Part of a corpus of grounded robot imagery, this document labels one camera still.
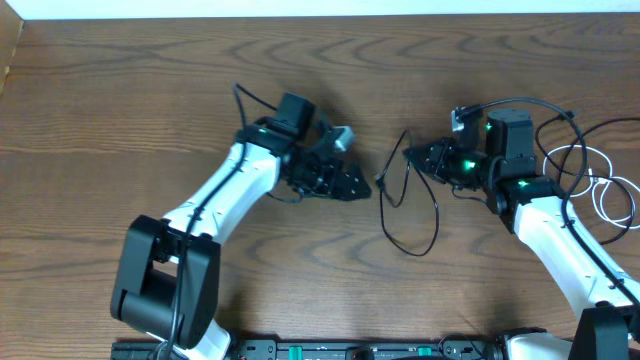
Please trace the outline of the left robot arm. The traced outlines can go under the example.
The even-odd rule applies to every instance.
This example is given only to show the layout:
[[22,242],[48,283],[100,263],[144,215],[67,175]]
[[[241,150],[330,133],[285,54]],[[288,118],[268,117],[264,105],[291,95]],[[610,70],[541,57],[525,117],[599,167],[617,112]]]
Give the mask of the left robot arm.
[[286,93],[270,115],[243,121],[227,158],[186,201],[127,229],[113,288],[113,318],[158,344],[147,359],[222,359],[229,333],[214,316],[221,250],[247,212],[280,181],[306,198],[367,199],[371,188],[341,154],[355,139],[307,99]]

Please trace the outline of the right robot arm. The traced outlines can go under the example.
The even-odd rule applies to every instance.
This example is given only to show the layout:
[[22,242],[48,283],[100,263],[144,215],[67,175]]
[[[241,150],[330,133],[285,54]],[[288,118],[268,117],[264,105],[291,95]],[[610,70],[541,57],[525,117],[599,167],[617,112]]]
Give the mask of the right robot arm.
[[639,338],[639,283],[589,233],[566,192],[537,171],[534,126],[526,110],[486,116],[452,113],[454,136],[404,150],[421,174],[454,188],[482,190],[489,210],[544,264],[578,319],[572,340],[544,330],[515,330],[480,350],[482,359],[629,359]]

